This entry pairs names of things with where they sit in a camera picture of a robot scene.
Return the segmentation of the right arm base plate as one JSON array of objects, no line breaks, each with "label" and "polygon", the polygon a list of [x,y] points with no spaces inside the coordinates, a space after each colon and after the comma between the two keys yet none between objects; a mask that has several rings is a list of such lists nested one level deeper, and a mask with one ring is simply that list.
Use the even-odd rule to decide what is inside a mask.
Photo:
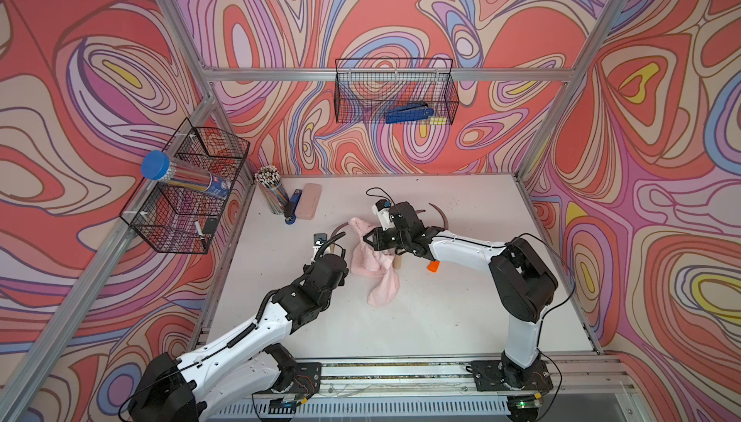
[{"label": "right arm base plate", "polygon": [[520,368],[509,360],[474,360],[465,369],[480,392],[547,394],[554,389],[547,366],[540,358],[527,368]]}]

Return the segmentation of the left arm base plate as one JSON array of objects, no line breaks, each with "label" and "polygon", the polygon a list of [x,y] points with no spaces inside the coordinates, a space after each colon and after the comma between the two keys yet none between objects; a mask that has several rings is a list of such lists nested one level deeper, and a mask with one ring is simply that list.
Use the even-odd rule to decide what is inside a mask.
[{"label": "left arm base plate", "polygon": [[318,361],[298,362],[293,367],[281,369],[268,362],[248,363],[237,375],[247,381],[250,394],[298,394],[309,397],[320,390],[322,364]]}]

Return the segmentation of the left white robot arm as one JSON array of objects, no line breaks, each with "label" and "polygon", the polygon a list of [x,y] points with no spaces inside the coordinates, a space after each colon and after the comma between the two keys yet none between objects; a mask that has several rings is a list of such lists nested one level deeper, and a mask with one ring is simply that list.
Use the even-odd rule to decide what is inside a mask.
[{"label": "left white robot arm", "polygon": [[121,420],[207,421],[251,394],[290,388],[296,362],[283,341],[330,306],[348,273],[343,257],[318,255],[242,325],[178,358],[161,354],[121,407]]}]

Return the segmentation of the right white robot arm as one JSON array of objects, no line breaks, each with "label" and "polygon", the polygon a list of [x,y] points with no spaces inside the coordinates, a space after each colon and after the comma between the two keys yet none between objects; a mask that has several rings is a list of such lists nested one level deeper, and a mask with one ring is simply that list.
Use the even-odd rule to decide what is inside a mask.
[{"label": "right white robot arm", "polygon": [[379,225],[363,241],[376,252],[409,253],[431,263],[453,263],[489,273],[509,313],[505,362],[525,370],[540,359],[541,316],[552,304],[559,281],[526,240],[486,242],[427,226],[406,201],[393,204],[381,198],[372,213]]}]

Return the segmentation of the pink rag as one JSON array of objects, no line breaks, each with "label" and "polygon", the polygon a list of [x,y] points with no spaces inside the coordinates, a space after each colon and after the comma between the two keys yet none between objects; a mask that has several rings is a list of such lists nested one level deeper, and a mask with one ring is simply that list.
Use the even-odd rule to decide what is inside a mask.
[{"label": "pink rag", "polygon": [[373,252],[363,243],[363,236],[374,228],[370,223],[352,218],[349,220],[349,227],[359,237],[359,242],[352,251],[350,272],[359,277],[377,280],[376,286],[368,294],[367,304],[374,308],[391,304],[401,287],[398,273],[394,269],[396,256],[383,250]]}]

